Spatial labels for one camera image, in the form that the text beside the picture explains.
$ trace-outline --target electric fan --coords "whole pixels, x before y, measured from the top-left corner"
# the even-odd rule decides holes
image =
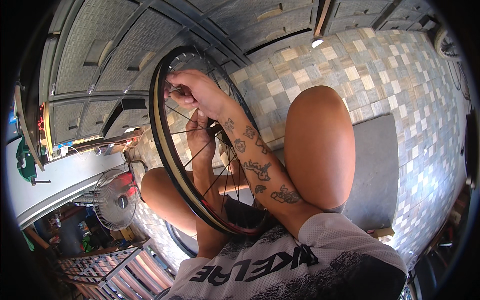
[[[93,207],[103,226],[118,231],[130,225],[138,199],[132,173],[107,171],[97,182],[94,195]]]

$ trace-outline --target gray mat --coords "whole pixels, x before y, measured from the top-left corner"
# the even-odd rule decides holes
[[[356,166],[343,214],[367,231],[390,227],[398,191],[398,144],[393,115],[353,126]]]

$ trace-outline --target thigh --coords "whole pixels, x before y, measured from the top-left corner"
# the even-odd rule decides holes
[[[145,174],[142,179],[142,198],[173,227],[189,236],[197,234],[195,213],[183,200],[165,169],[155,168]]]
[[[285,165],[305,201],[323,210],[347,201],[355,173],[355,137],[335,90],[315,86],[293,101],[285,129]]]

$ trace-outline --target tire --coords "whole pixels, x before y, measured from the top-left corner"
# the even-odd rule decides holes
[[[170,234],[172,240],[177,244],[177,246],[190,258],[197,257],[197,253],[192,251],[189,247],[187,247],[187,245],[185,245],[185,243],[183,243],[183,241],[179,239],[179,237],[177,236],[177,234],[173,229],[173,226],[167,221],[165,221],[165,225],[167,226],[168,233]]]
[[[265,211],[264,217],[258,222],[256,228],[241,228],[235,224],[229,223],[227,220],[219,217],[214,209],[204,199],[203,195],[198,192],[193,182],[187,176],[187,171],[183,167],[183,163],[179,158],[175,144],[172,139],[172,135],[169,129],[167,120],[166,107],[164,105],[164,89],[165,81],[169,67],[175,59],[178,59],[181,55],[192,54],[199,56],[199,59],[204,59],[221,75],[222,79],[229,84],[231,90],[240,106],[244,109],[248,119],[252,122],[252,125],[258,131],[258,127],[255,124],[253,115],[248,109],[247,104],[243,100],[240,92],[230,80],[227,73],[221,68],[221,66],[210,56],[205,53],[198,52],[196,48],[189,46],[182,46],[173,49],[168,53],[157,65],[152,81],[150,84],[149,94],[149,114],[150,125],[152,127],[152,134],[162,160],[163,166],[167,171],[173,185],[179,191],[182,198],[187,205],[209,226],[223,233],[244,234],[244,235],[257,235],[263,231],[263,226],[266,225],[269,220],[269,213]]]
[[[449,61],[461,61],[460,55],[459,54],[453,54],[453,55],[446,55],[442,51],[442,43],[445,37],[447,36],[448,31],[445,27],[440,28],[440,30],[437,32],[435,35],[435,41],[433,42],[433,46],[435,47],[435,51],[437,52],[438,56],[443,58],[444,60],[449,60]]]

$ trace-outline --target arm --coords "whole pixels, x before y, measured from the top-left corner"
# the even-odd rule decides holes
[[[201,72],[174,72],[168,76],[168,81],[176,86],[187,86],[191,91],[188,95],[172,92],[172,98],[181,106],[199,107],[222,124],[257,200],[298,238],[303,223],[322,211],[305,202],[296,192],[283,166],[253,129],[240,105]]]
[[[255,197],[298,239],[303,223],[321,213],[296,191],[278,158],[265,145],[243,109],[229,97],[218,121],[234,144]]]
[[[199,110],[195,111],[192,115],[191,121],[186,125],[186,130],[193,130],[187,133],[187,142],[192,155],[199,153],[201,149],[210,141],[210,136],[206,131],[195,131],[199,126],[206,127],[208,122],[208,117],[202,115],[202,112]],[[212,182],[215,180],[212,167],[212,159],[215,154],[215,143],[208,144],[205,147],[204,151],[200,152],[199,155],[192,161],[193,168],[193,182],[195,187],[201,194],[205,195],[207,202],[218,212],[222,210],[222,197],[218,193],[218,187],[208,189]],[[198,216],[196,218],[196,227],[197,227],[197,241],[198,241],[198,255],[197,257],[205,257],[213,259],[217,256],[218,253],[223,249],[223,247],[228,242],[228,235],[223,234],[208,224],[206,224]]]

